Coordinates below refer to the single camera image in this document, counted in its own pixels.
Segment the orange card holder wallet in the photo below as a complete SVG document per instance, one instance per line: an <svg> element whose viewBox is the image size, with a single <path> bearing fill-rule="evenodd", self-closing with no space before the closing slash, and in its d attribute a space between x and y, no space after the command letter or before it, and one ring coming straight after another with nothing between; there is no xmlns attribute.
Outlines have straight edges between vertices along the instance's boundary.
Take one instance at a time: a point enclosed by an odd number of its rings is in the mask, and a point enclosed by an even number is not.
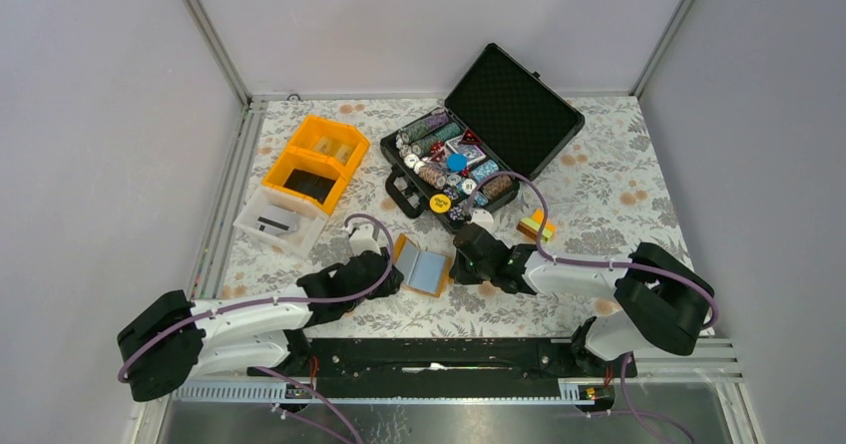
<svg viewBox="0 0 846 444"><path fill-rule="evenodd" d="M403 274L402 285L411 291L439 297L447 287L451 256L425 250L405 233L394 246L394 265Z"/></svg>

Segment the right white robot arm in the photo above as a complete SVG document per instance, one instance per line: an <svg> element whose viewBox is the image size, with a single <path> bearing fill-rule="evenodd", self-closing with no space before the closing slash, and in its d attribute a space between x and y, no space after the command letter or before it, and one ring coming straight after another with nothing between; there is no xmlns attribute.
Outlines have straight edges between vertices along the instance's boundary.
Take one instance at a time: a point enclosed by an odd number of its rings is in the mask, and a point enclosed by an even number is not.
<svg viewBox="0 0 846 444"><path fill-rule="evenodd" d="M631 351L656 348L688 356L713 319L712 286L655 243L642 242L629 255L553 256L535 244L506 246L470 223L453 244L451 275L459 284L488 281L509 294L615 302L620 311L586 321L572 338L574 366L588 376Z"/></svg>

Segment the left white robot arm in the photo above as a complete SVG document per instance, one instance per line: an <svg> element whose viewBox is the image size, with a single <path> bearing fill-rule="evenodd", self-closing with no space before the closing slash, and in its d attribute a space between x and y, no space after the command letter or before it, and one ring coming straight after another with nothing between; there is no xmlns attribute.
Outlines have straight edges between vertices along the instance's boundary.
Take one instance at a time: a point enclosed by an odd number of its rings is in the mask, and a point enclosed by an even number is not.
<svg viewBox="0 0 846 444"><path fill-rule="evenodd" d="M366 299L395 294L403 279L381 248L260 296L190 301L169 291L119 332L118 379L135 401L147 402L207 374L257 367L298 374L312 360L305 329L337 321Z"/></svg>

